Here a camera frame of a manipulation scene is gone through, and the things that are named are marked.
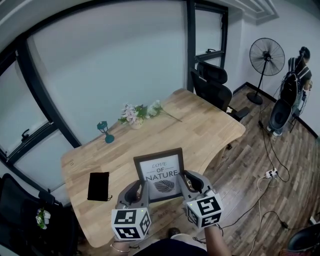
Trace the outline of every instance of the bracelet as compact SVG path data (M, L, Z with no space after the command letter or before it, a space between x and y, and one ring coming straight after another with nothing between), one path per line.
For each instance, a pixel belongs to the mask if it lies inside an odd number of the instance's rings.
M119 250L119 249L115 248L114 243L110 244L110 247L112 247L113 249L115 249L116 251L118 251L120 253L126 254L126 253L130 252L130 249L129 250Z

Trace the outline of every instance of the wooden table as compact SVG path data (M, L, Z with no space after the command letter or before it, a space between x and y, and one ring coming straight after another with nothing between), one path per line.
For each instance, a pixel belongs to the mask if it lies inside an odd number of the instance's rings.
M246 130L228 114L185 89L175 91L162 106L182 122L160 115L147 120L139 130L116 123L109 130L115 137L113 143L106 144L101 135L61 159L72 207L93 247L101 247L114 237L111 210L118 194L138 180L133 157L182 148L184 168L203 174L213 158L221 158L225 146ZM110 201L87 200L90 173L94 172L110 173Z

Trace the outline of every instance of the fan base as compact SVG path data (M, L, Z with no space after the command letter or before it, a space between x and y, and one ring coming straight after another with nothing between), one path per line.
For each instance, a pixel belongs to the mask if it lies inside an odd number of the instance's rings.
M246 97L249 101L253 102L254 104L261 105L263 100L259 95L256 95L255 92L249 92Z

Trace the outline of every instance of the black window frame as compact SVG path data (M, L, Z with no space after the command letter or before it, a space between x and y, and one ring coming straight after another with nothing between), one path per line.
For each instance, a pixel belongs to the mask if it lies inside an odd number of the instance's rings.
M81 4L77 4L65 10L62 10L42 21L35 24L25 32L17 36L2 52L0 52L0 76L15 61L17 61L22 76L39 108L47 118L48 122L26 138L10 155L0 150L0 162L2 162L10 171L20 177L23 181L39 191L45 191L40 185L31 180L14 164L23 157L34 146L47 138L53 132L59 130L68 142L74 147L80 147L81 143L72 133L55 104L53 103L49 93L35 66L28 46L28 38L45 27L60 21L71 15L119 2L129 2L129 0L91 0ZM196 56L196 20L195 10L202 10L222 14L222 39L221 50L198 55L201 60L210 60L221 57L220 67L224 67L227 34L228 34L228 7L221 6L205 0L182 0L186 2L187 7L187 89L194 91L192 79L190 77L190 68L194 68L197 63Z
M194 84L191 78L190 70L195 68L198 63L196 59L201 61L212 60L221 57L220 68L225 67L227 39L228 39L228 7L222 6L205 0L186 0L187 11L187 89L194 91ZM221 49L217 51L209 51L204 54L196 55L196 10L221 14Z

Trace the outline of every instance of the leaf illustration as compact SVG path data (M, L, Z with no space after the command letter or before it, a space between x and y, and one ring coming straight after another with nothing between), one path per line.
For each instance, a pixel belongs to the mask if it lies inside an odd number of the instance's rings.
M168 193L171 190L173 190L175 187L175 184L172 181L166 180L166 179L157 181L153 184L154 184L156 190L158 190L159 192L162 192L162 193Z

